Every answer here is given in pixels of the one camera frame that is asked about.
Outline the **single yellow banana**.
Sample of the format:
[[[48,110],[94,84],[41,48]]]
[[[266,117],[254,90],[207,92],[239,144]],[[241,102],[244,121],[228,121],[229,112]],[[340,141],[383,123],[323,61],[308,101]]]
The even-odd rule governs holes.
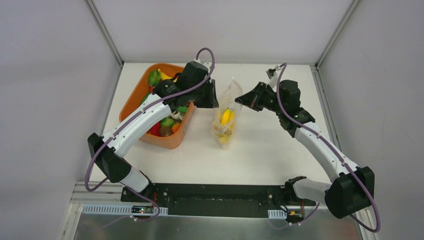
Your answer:
[[[157,72],[159,73],[159,76],[160,76],[160,80],[161,81],[171,80],[171,81],[173,81],[175,83],[178,80],[178,75],[176,75],[174,77],[171,77],[171,76],[165,74],[160,68],[157,69]]]

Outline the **clear zip top bag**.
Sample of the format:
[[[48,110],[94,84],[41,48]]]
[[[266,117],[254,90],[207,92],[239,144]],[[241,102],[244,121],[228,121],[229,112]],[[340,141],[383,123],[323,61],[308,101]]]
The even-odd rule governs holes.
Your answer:
[[[234,135],[236,122],[242,109],[242,105],[236,103],[235,99],[242,94],[242,87],[233,77],[218,98],[219,107],[213,111],[210,133],[222,148],[229,146]]]

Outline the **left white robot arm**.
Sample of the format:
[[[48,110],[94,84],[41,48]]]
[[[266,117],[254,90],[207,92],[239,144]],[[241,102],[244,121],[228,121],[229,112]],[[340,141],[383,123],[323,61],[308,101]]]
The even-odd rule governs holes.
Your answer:
[[[118,126],[103,135],[92,133],[87,139],[91,160],[85,180],[97,165],[107,180],[126,186],[140,202],[149,201],[153,195],[151,181],[124,157],[145,133],[178,107],[193,103],[199,108],[217,108],[215,81],[211,78],[214,69],[214,62],[187,63],[175,75],[177,80],[165,79],[156,84],[146,100]]]

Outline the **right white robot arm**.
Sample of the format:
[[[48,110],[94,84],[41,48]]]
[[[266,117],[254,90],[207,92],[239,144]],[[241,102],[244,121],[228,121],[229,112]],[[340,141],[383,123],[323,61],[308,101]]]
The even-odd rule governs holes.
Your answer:
[[[374,172],[368,166],[359,167],[326,140],[312,115],[301,107],[300,97],[298,83],[283,80],[276,91],[259,82],[253,90],[234,100],[257,112],[263,109],[274,112],[281,127],[312,154],[330,180],[327,184],[305,176],[289,179],[285,183],[284,200],[290,205],[303,199],[325,204],[338,219],[369,206],[375,208]]]

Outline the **yellow banana bunch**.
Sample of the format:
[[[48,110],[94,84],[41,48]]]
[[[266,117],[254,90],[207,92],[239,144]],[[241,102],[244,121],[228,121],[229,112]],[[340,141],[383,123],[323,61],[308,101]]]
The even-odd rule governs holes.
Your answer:
[[[233,134],[235,111],[227,108],[221,116],[220,124],[223,128],[216,134],[221,144],[226,144]]]

